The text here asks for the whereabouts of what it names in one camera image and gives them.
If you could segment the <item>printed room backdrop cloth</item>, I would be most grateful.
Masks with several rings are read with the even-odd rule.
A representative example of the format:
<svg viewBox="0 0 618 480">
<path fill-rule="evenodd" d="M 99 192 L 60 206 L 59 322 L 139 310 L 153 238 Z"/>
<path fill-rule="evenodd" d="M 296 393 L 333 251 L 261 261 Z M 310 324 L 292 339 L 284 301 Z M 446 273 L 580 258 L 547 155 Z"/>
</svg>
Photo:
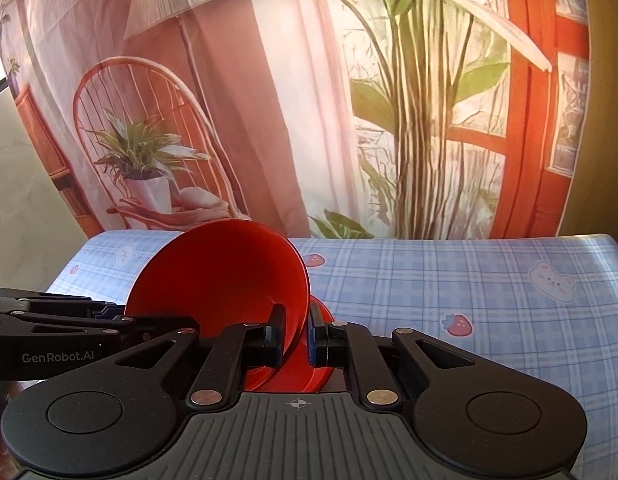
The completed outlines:
<svg viewBox="0 0 618 480">
<path fill-rule="evenodd" d="M 0 0 L 0 75 L 85 234 L 553 236 L 586 0 Z"/>
</svg>

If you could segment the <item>blue plaid tablecloth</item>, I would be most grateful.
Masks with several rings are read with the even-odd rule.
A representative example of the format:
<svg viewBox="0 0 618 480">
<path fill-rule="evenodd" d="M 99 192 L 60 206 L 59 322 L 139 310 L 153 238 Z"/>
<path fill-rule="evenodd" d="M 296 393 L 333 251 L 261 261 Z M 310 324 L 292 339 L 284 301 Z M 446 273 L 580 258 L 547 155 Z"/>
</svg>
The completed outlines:
<svg viewBox="0 0 618 480">
<path fill-rule="evenodd" d="M 186 233 L 108 231 L 51 284 L 59 294 L 122 304 L 167 244 L 168 290 L 219 270 L 244 283 L 268 264 L 308 270 L 312 295 L 343 321 L 386 336 L 401 326 L 552 382 L 588 418 L 575 467 L 618 479 L 618 245 L 606 235 L 524 240 L 288 240 L 248 221 Z"/>
</svg>

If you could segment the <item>yellow curtain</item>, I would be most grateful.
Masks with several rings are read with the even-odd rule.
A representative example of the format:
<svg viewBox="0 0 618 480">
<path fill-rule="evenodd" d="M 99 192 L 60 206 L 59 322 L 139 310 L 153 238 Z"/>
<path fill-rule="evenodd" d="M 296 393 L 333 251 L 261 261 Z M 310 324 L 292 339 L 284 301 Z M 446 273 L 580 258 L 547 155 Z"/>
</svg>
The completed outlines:
<svg viewBox="0 0 618 480">
<path fill-rule="evenodd" d="M 589 96 L 562 235 L 608 234 L 618 244 L 618 0 L 586 0 Z"/>
</svg>

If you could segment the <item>red bowl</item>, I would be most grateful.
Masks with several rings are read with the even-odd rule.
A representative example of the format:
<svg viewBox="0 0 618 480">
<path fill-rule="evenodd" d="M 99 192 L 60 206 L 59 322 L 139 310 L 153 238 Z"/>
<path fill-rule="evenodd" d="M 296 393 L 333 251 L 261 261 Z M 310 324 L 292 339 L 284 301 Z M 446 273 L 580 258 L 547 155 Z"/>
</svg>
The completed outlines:
<svg viewBox="0 0 618 480">
<path fill-rule="evenodd" d="M 205 223 L 161 248 L 135 280 L 124 313 L 191 318 L 199 335 L 213 338 L 232 324 L 267 322 L 273 305 L 283 304 L 286 359 L 309 302 L 307 269 L 293 244 L 269 226 L 229 219 Z M 252 370 L 245 389 L 255 391 L 275 371 Z"/>
<path fill-rule="evenodd" d="M 313 367 L 309 362 L 308 321 L 303 323 L 298 341 L 281 368 L 256 392 L 308 393 L 320 391 L 333 374 L 333 367 Z"/>
</svg>

